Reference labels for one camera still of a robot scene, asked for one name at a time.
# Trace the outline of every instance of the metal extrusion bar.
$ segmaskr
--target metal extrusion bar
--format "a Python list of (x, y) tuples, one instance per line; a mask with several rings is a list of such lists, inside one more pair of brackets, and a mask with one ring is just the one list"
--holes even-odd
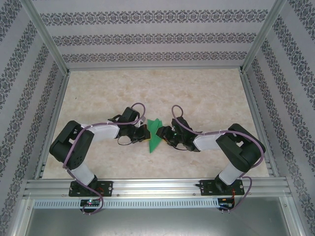
[(44, 172), (43, 163), (45, 163), (47, 160), (47, 157), (49, 154), (49, 146), (53, 141), (54, 132), (57, 126), (59, 113), (63, 104), (63, 99), (64, 99), (65, 91), (67, 89), (67, 85), (69, 82), (69, 77), (70, 77), (70, 73), (63, 79), (63, 84), (60, 90), (59, 97), (57, 99), (57, 103), (56, 103), (56, 107), (52, 116), (52, 120), (48, 127), (48, 133), (47, 133), (47, 138), (44, 143), (43, 152), (41, 153), (39, 163), (38, 163), (38, 168), (35, 173), (35, 179), (40, 178), (41, 173)]
[(68, 67), (59, 52), (53, 38), (49, 34), (43, 20), (41, 19), (38, 11), (36, 10), (32, 0), (21, 0), (20, 1), (23, 9), (29, 15), (31, 21), (35, 25), (38, 33), (40, 34), (42, 40), (46, 44), (47, 48), (49, 49), (50, 53), (52, 54), (53, 58), (55, 59), (59, 69), (62, 71), (63, 75), (66, 75), (68, 72)]
[[(201, 196), (200, 178), (188, 179), (100, 179), (113, 181), (110, 199), (207, 198)], [(23, 199), (73, 199), (68, 196), (71, 179), (28, 180)], [(250, 182), (243, 179), (244, 190)], [(248, 197), (286, 197), (291, 191), (284, 177), (254, 177)], [(231, 196), (211, 196), (228, 198)]]
[(268, 164), (270, 164), (271, 170), (272, 170), (272, 176), (278, 177), (279, 173), (278, 173), (278, 169), (276, 166), (276, 162), (275, 162), (274, 157), (272, 155), (272, 152), (271, 152), (271, 149), (269, 146), (269, 142), (267, 139), (267, 135), (265, 133), (264, 126), (262, 124), (262, 120), (261, 120), (261, 117), (259, 115), (258, 107), (255, 103), (254, 95), (252, 93), (251, 86), (250, 86), (250, 83), (248, 81), (247, 75), (246, 75), (246, 73), (240, 72), (240, 77), (242, 80), (246, 99), (247, 99), (247, 102), (248, 102), (248, 105), (249, 105), (249, 108), (250, 108), (250, 111), (252, 114), (252, 119), (253, 119), (254, 124), (255, 124), (258, 139), (266, 147), (266, 152), (265, 152), (266, 160), (265, 161), (266, 161), (267, 167), (268, 167)]
[(69, 71), (94, 71), (94, 70), (207, 70), (207, 69), (238, 69), (240, 66), (238, 65), (213, 65), (213, 66), (115, 66), (115, 67), (72, 67)]
[(273, 23), (275, 22), (276, 18), (278, 17), (285, 3), (286, 3), (285, 0), (276, 0), (274, 5), (271, 7), (269, 14), (266, 17), (265, 22), (260, 28), (260, 31), (257, 37), (252, 43), (252, 46), (245, 57), (244, 63), (242, 65), (242, 68), (243, 68), (242, 72), (246, 72), (248, 68), (251, 66), (251, 63), (253, 59), (255, 58), (260, 46), (262, 45), (262, 42), (265, 40), (269, 30), (271, 29)]

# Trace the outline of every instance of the beige floor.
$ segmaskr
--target beige floor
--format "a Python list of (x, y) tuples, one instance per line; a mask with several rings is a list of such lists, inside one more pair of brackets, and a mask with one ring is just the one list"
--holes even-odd
[[(159, 118), (163, 125), (170, 125), (170, 109), (179, 104), (194, 130), (215, 131), (239, 123), (256, 136), (238, 70), (220, 69), (72, 72), (55, 137), (70, 120), (102, 122), (135, 102), (146, 105), (146, 118)], [(147, 142), (123, 147), (117, 140), (105, 140), (90, 147), (86, 162), (98, 178), (192, 178), (215, 177), (228, 159), (221, 150), (177, 151), (162, 142), (149, 154)], [(264, 162), (249, 175), (269, 176)], [(69, 176), (49, 156), (43, 178)]]

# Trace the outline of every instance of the aluminum frame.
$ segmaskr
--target aluminum frame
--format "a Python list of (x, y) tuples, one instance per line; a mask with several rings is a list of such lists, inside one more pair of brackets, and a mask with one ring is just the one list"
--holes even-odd
[[(128, 201), (137, 199), (193, 199), (201, 200), (218, 196), (201, 196), (200, 189), (195, 186), (199, 178), (187, 179), (102, 179), (113, 181), (112, 197), (105, 197), (105, 201), (120, 199)], [(11, 235), (23, 236), (27, 231), (32, 207), (38, 199), (86, 199), (69, 197), (69, 187), (72, 179), (40, 179), (28, 180), (19, 208), (17, 220)], [(244, 190), (247, 191), (250, 181), (243, 179)], [(297, 215), (288, 182), (285, 177), (254, 177), (249, 198), (279, 197), (285, 220), (292, 236), (304, 236), (302, 223)]]
[(48, 154), (49, 154), (49, 147), (50, 147), (50, 144), (53, 142), (53, 137), (54, 137), (55, 129), (56, 129), (56, 126), (57, 126), (57, 121), (58, 121), (59, 114), (60, 114), (60, 111), (61, 111), (61, 107), (62, 107), (62, 104), (63, 104), (63, 99), (64, 99), (64, 95), (65, 95), (65, 92), (66, 92), (66, 89), (67, 89), (69, 78), (70, 78), (70, 72), (67, 74), (67, 76), (65, 76), (65, 78), (63, 80), (63, 84), (62, 84), (62, 88), (61, 88), (61, 91), (60, 91), (60, 95), (58, 97), (58, 100), (57, 100), (57, 103), (56, 103), (56, 106), (55, 106), (55, 110), (54, 110), (54, 113), (53, 113), (53, 116), (52, 116), (52, 120), (51, 120), (50, 125), (48, 127), (47, 138), (45, 140), (45, 143), (44, 143), (44, 146), (43, 146), (43, 151), (41, 153), (41, 156), (40, 156), (40, 159), (39, 159), (39, 162), (38, 162), (38, 168), (36, 170), (35, 177), (34, 177), (35, 179), (41, 178), (41, 173), (44, 171), (43, 170), (44, 169), (43, 165), (47, 161)]
[(32, 0), (21, 0), (20, 1), (23, 8), (29, 15), (31, 21), (35, 25), (39, 35), (41, 36), (42, 40), (46, 44), (47, 48), (49, 49), (50, 53), (52, 54), (53, 58), (55, 59), (59, 69), (61, 70), (63, 75), (67, 75), (69, 69), (59, 52), (58, 47), (56, 46), (52, 36), (49, 34), (42, 18), (40, 17), (37, 9), (35, 8)]

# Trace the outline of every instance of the black mounting plate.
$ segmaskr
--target black mounting plate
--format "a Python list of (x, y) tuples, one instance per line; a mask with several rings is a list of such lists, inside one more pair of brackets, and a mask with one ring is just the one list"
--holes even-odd
[(244, 195), (243, 182), (240, 179), (235, 180), (235, 182), (227, 189), (224, 193), (216, 191), (217, 188), (212, 187), (215, 185), (214, 179), (204, 179), (199, 181), (200, 192), (202, 196), (218, 196), (218, 195), (232, 195), (232, 190), (234, 189), (235, 195)]
[[(113, 181), (97, 181), (95, 190), (103, 197), (111, 197)], [(72, 181), (69, 189), (69, 197), (97, 197), (97, 195), (81, 186), (78, 182)]]

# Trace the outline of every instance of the green paper object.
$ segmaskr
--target green paper object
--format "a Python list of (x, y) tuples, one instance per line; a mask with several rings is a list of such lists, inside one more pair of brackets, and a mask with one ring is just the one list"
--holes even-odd
[(152, 153), (162, 141), (162, 139), (156, 135), (157, 130), (162, 126), (162, 121), (159, 119), (156, 119), (155, 121), (148, 120), (148, 130), (151, 133), (151, 139), (149, 140), (150, 153)]

